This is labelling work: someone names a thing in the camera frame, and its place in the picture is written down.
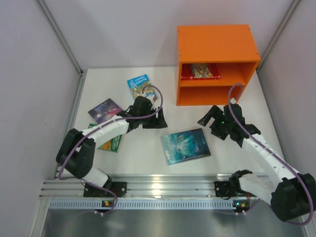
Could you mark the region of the teal ocean cover book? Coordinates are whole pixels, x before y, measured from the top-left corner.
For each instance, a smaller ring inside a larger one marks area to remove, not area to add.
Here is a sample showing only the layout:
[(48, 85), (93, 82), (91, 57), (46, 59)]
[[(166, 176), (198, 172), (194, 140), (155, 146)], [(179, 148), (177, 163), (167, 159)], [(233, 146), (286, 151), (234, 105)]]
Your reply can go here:
[(162, 145), (168, 165), (211, 155), (201, 128), (164, 135)]

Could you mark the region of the dark purple galaxy book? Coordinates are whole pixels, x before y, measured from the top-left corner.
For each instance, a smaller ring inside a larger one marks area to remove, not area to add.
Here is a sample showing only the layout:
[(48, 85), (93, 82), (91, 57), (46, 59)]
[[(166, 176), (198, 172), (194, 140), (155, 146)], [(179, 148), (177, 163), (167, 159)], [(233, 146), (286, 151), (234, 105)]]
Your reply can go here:
[(101, 124), (111, 119), (120, 111), (122, 111), (122, 108), (111, 98), (108, 98), (98, 106), (88, 111), (88, 113), (97, 122), (97, 124)]

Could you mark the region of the red treehouse book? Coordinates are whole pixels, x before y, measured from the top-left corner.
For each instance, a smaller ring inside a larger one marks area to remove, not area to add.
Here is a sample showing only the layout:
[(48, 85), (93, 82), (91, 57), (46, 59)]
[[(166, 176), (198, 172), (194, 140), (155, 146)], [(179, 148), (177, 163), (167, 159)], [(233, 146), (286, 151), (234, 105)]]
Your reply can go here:
[(213, 80), (220, 79), (217, 63), (183, 64), (181, 80)]

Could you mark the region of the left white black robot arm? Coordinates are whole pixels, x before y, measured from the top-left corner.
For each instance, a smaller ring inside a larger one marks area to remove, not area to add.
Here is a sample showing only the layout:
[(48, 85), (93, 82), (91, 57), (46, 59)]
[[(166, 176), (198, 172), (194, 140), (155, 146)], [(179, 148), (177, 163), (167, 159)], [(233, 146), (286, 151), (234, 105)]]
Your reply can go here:
[(94, 164), (97, 148), (107, 141), (127, 134), (141, 126), (143, 129), (166, 128), (162, 105), (149, 97), (138, 96), (128, 109), (89, 129), (68, 131), (59, 149), (56, 162), (75, 178), (101, 189), (110, 189), (112, 179)]

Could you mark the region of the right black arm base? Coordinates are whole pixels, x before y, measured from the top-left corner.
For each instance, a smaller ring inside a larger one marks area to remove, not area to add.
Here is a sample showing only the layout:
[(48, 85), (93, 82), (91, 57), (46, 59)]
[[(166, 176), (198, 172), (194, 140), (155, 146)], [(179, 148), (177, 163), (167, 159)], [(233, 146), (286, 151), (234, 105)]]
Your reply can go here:
[(239, 178), (244, 175), (253, 174), (252, 171), (247, 169), (245, 170), (238, 170), (229, 177), (228, 181), (215, 181), (215, 194), (216, 197), (220, 197), (224, 200), (229, 200), (232, 197), (237, 197), (241, 195), (246, 195), (247, 202), (250, 204), (251, 201), (251, 194), (243, 191), (240, 187)]

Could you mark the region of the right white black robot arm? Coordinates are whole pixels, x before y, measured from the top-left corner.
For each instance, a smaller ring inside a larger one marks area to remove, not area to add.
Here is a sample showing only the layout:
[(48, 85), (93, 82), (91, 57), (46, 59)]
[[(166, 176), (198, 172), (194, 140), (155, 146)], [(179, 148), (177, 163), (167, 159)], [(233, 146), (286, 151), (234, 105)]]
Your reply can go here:
[(229, 178), (230, 194), (250, 193), (270, 205), (276, 217), (283, 222), (308, 215), (309, 223), (316, 210), (316, 180), (309, 174), (302, 174), (269, 146), (261, 131), (253, 124), (247, 124), (239, 104), (229, 103), (223, 109), (212, 106), (198, 121), (199, 125), (210, 125), (211, 134), (225, 140), (230, 137), (242, 150), (248, 152), (269, 177), (259, 178), (250, 170), (239, 170)]

